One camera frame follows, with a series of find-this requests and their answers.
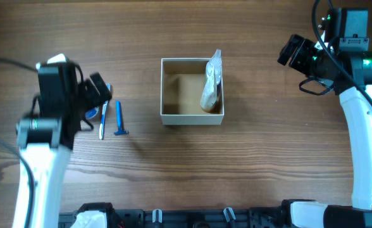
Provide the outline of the white blue round jar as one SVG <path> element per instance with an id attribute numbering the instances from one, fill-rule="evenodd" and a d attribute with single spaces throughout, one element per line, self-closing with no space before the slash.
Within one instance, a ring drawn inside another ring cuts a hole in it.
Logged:
<path id="1" fill-rule="evenodd" d="M 98 113 L 99 113 L 99 107 L 92 108 L 85 113 L 85 118 L 87 120 L 93 119 L 97 116 Z"/>

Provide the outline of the blue white toothbrush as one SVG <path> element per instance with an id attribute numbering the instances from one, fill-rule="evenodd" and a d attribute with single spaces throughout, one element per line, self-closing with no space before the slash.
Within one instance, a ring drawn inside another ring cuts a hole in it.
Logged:
<path id="1" fill-rule="evenodd" d="M 105 122 L 106 122 L 106 113 L 109 105 L 109 100 L 105 101 L 104 104 L 102 105 L 102 111 L 101 111 L 101 123 L 99 126 L 99 139 L 103 140 L 104 139 L 104 127 L 105 127 Z"/>

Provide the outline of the blue disposable razor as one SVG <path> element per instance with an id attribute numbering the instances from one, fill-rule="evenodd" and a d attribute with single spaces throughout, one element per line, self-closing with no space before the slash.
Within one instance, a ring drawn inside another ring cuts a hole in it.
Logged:
<path id="1" fill-rule="evenodd" d="M 114 133 L 115 136 L 128 134 L 128 131 L 124 129 L 121 103 L 119 100 L 116 100 L 116 120 L 118 130 Z"/>

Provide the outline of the white floral tube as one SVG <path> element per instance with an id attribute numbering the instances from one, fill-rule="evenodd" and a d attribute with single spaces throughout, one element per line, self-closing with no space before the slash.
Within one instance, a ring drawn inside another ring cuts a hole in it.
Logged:
<path id="1" fill-rule="evenodd" d="M 219 99 L 217 99 L 216 79 L 214 76 L 215 66 L 222 66 L 221 50 L 217 49 L 212 58 L 206 64 L 206 81 L 201 96 L 201 108 L 205 112 L 211 112 Z"/>

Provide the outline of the blue spray bottle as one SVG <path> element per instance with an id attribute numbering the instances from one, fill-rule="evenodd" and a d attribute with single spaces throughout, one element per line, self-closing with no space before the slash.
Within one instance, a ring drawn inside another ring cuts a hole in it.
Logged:
<path id="1" fill-rule="evenodd" d="M 222 66 L 221 65 L 215 66 L 214 76 L 216 79 L 217 99 L 219 99 L 221 95 L 221 82 L 222 82 Z"/>

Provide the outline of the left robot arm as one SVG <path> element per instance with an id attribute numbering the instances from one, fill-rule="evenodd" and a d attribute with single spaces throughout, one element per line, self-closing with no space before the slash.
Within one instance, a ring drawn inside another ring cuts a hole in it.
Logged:
<path id="1" fill-rule="evenodd" d="M 13 227 L 57 227 L 75 134 L 87 111 L 112 98 L 99 73 L 85 79 L 79 64 L 63 54 L 35 69 L 40 92 L 16 125 L 20 183 Z"/>

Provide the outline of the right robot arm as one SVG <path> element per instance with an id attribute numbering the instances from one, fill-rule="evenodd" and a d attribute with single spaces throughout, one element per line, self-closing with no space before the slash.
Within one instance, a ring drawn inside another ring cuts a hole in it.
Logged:
<path id="1" fill-rule="evenodd" d="M 287 227 L 372 227 L 372 51 L 368 11 L 330 8 L 313 23 L 316 42 L 291 35 L 278 62 L 334 92 L 344 111 L 353 165 L 351 205 L 327 205 L 308 199 L 286 199 L 273 219 Z"/>

